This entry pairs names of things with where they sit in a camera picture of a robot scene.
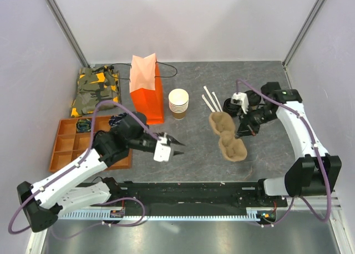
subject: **camouflage cloth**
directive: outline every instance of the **camouflage cloth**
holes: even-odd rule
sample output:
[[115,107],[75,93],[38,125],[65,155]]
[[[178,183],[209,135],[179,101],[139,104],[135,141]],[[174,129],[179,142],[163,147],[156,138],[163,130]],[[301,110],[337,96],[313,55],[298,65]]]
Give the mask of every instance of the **camouflage cloth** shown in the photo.
[[[71,117],[92,114],[96,105],[103,100],[119,102],[118,73],[107,66],[102,68],[81,68],[78,75],[77,96],[72,105]],[[100,110],[113,108],[103,105]]]

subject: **stack of cups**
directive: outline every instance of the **stack of cups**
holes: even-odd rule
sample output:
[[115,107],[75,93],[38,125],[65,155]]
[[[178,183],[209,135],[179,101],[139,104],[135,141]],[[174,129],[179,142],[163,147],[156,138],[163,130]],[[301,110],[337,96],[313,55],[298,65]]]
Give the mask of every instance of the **stack of cups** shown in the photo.
[[189,106],[189,94],[183,89],[174,89],[169,93],[169,108],[175,119],[182,119]]

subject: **orange paper bag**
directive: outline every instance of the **orange paper bag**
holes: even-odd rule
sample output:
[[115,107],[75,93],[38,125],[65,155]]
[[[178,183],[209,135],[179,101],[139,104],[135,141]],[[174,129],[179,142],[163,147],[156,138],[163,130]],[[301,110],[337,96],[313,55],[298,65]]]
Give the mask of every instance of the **orange paper bag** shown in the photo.
[[147,117],[148,125],[164,123],[163,85],[158,76],[155,53],[145,58],[133,56],[129,92],[136,111]]

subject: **gray wall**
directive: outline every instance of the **gray wall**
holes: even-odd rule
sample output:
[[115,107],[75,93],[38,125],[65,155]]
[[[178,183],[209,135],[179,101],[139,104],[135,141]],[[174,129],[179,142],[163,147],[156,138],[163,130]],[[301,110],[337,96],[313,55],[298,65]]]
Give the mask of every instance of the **gray wall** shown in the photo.
[[[16,186],[49,174],[80,65],[44,0],[0,0],[0,22],[0,246],[2,253],[24,253],[29,232],[7,233],[19,206]],[[27,225],[21,213],[15,228]]]
[[355,4],[327,0],[289,67],[292,85],[330,154],[343,168],[336,190],[355,235]]
[[57,0],[90,63],[282,60],[316,0]]

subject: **wooden tray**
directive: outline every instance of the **wooden tray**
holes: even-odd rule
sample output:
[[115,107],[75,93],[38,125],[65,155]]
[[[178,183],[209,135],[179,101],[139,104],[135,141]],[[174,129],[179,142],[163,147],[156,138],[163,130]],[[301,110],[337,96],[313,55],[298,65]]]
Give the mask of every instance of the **wooden tray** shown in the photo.
[[[97,116],[94,132],[98,130],[110,130],[108,116]],[[49,171],[57,172],[71,161],[82,154],[90,143],[90,133],[77,133],[77,121],[79,119],[91,119],[91,117],[62,119],[59,122],[57,136],[53,147],[52,159],[50,161]],[[106,170],[129,169],[131,168],[132,150],[129,151],[127,158],[122,159]]]

